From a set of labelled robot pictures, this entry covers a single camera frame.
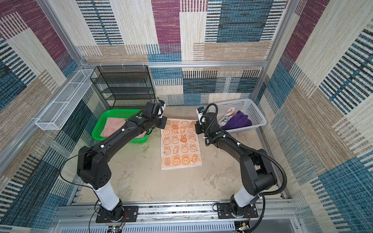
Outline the orange patterned towel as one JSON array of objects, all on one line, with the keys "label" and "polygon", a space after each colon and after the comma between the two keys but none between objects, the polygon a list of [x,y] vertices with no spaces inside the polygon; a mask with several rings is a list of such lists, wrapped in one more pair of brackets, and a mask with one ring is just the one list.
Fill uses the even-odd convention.
[{"label": "orange patterned towel", "polygon": [[161,169],[199,167],[202,163],[195,121],[169,118],[161,130]]}]

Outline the purple towel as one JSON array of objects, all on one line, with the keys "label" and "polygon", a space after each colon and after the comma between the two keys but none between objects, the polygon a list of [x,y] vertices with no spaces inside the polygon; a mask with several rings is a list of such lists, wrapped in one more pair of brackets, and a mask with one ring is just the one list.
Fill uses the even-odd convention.
[{"label": "purple towel", "polygon": [[241,111],[237,111],[236,115],[228,120],[228,122],[221,127],[222,130],[232,130],[237,128],[244,128],[252,126],[253,123],[248,119],[248,116]]}]

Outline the pink towel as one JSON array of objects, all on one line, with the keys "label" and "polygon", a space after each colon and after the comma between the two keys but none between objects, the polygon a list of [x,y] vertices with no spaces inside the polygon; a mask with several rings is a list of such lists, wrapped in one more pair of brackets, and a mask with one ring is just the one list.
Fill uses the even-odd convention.
[{"label": "pink towel", "polygon": [[104,129],[102,130],[100,136],[103,138],[108,138],[118,129],[120,129],[127,122],[126,118],[115,118],[109,117],[106,120]]}]

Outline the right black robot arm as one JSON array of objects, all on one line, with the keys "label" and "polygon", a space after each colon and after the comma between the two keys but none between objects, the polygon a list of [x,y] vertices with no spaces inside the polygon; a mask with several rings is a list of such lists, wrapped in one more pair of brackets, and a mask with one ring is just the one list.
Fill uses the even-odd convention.
[{"label": "right black robot arm", "polygon": [[215,113],[199,113],[195,131],[204,134],[205,144],[214,145],[235,158],[240,164],[242,188],[231,197],[234,217],[247,214],[260,199],[261,193],[277,184],[277,176],[267,153],[238,142],[227,131],[220,129]]}]

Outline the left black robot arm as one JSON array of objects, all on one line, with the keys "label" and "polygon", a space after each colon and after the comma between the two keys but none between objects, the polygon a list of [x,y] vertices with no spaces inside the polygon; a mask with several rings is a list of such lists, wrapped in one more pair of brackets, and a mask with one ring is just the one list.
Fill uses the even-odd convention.
[{"label": "left black robot arm", "polygon": [[108,162],[127,143],[149,129],[164,129],[167,118],[163,117],[166,104],[162,100],[147,102],[145,109],[131,116],[104,141],[79,150],[77,175],[91,188],[101,203],[97,223],[125,222],[127,214],[121,199],[110,183],[111,170]]}]

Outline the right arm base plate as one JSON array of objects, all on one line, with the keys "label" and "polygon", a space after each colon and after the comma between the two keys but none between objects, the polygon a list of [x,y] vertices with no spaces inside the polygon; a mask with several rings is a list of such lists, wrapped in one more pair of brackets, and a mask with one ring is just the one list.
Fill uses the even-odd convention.
[{"label": "right arm base plate", "polygon": [[212,209],[218,213],[219,219],[259,217],[255,205],[248,205],[241,208],[233,207],[231,203],[215,203],[213,204]]}]

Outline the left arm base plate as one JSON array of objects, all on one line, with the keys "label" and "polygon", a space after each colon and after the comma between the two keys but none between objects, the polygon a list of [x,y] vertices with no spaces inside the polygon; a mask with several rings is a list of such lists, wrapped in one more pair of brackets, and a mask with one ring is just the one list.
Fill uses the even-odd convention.
[{"label": "left arm base plate", "polygon": [[112,211],[103,207],[99,208],[96,223],[125,223],[136,222],[138,217],[138,206],[119,206]]}]

